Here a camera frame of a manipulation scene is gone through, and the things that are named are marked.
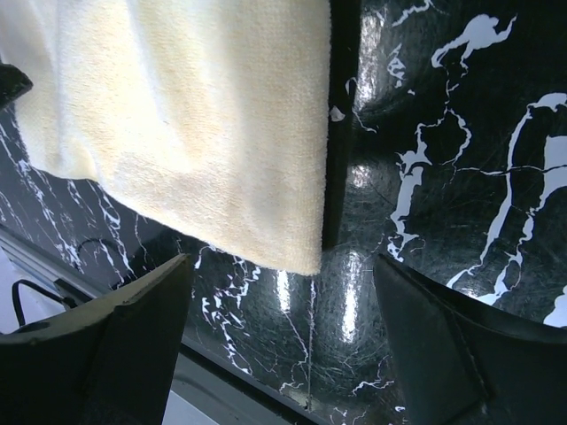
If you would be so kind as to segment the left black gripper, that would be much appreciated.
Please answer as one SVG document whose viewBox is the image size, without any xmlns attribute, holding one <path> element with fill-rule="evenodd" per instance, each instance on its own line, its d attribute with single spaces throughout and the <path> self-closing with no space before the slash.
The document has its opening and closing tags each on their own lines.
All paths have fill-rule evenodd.
<svg viewBox="0 0 567 425">
<path fill-rule="evenodd" d="M 0 65 L 0 109 L 4 110 L 33 88 L 33 82 L 16 66 Z"/>
</svg>

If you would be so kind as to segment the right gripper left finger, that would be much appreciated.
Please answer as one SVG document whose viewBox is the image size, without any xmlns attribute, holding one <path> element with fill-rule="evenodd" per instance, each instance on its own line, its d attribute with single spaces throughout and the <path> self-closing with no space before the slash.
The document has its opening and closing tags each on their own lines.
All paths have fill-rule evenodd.
<svg viewBox="0 0 567 425">
<path fill-rule="evenodd" d="M 3 424 L 160 424 L 190 304 L 190 258 L 1 338 Z"/>
</svg>

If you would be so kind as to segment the yellow towel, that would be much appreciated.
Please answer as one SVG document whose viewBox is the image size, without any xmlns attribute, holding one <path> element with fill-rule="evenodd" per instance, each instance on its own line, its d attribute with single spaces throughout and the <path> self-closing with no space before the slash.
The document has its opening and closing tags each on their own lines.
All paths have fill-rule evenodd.
<svg viewBox="0 0 567 425">
<path fill-rule="evenodd" d="M 327 1 L 4 1 L 29 163 L 261 267 L 321 268 Z"/>
</svg>

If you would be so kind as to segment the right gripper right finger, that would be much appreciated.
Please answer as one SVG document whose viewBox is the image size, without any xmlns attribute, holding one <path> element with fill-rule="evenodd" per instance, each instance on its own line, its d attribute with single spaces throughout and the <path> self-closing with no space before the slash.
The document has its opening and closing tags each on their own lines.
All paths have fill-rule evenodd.
<svg viewBox="0 0 567 425">
<path fill-rule="evenodd" d="M 379 255 L 374 284 L 414 424 L 564 424 L 566 332 Z"/>
</svg>

